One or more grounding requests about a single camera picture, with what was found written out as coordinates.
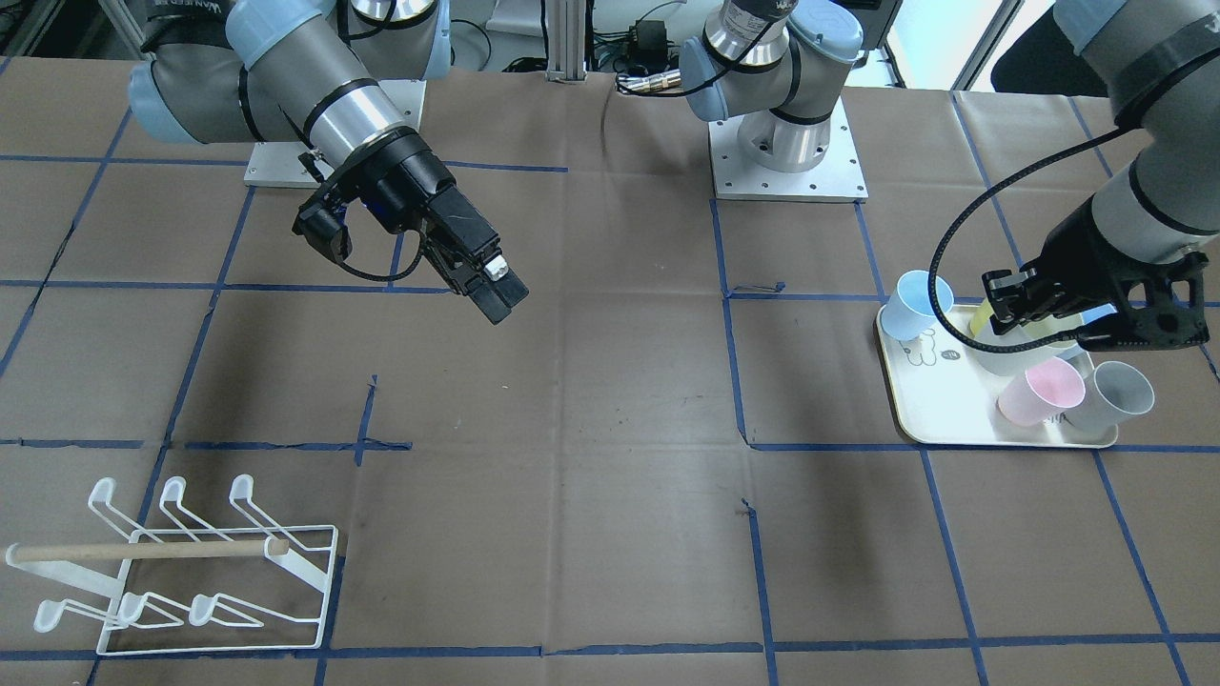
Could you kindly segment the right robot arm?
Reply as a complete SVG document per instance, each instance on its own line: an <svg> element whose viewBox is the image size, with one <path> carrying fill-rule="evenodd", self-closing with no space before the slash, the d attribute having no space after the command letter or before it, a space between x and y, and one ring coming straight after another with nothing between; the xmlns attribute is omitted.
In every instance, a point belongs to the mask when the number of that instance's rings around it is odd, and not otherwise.
<svg viewBox="0 0 1220 686"><path fill-rule="evenodd" d="M148 1L131 109L162 142L300 142L318 183L293 229L340 269L361 201L388 233L418 234L450 291L493 323L528 291L499 234L383 89L450 70L445 1Z"/></svg>

